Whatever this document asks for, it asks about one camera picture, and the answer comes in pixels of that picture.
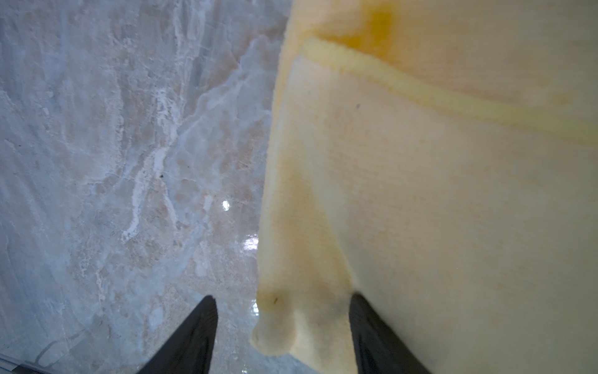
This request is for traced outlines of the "yellow cleaning cloth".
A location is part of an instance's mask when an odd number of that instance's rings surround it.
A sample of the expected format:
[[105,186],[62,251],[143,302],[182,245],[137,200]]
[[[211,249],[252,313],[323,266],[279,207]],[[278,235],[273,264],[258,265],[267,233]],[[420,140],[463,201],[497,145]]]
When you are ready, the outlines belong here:
[[295,1],[253,347],[357,370],[361,294],[433,373],[597,371],[595,1]]

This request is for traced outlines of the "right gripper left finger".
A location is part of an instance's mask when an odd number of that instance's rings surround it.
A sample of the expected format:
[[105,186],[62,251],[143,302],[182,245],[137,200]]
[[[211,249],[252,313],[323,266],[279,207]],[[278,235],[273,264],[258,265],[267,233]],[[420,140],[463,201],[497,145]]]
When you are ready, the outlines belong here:
[[139,374],[208,374],[216,341],[216,299],[208,295],[194,308]]

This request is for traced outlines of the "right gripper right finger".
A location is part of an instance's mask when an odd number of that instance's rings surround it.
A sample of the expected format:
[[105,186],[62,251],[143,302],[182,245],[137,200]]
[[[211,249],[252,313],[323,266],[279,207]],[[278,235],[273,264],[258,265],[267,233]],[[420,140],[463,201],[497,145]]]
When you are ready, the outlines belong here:
[[350,300],[349,321],[359,374],[429,374],[358,293]]

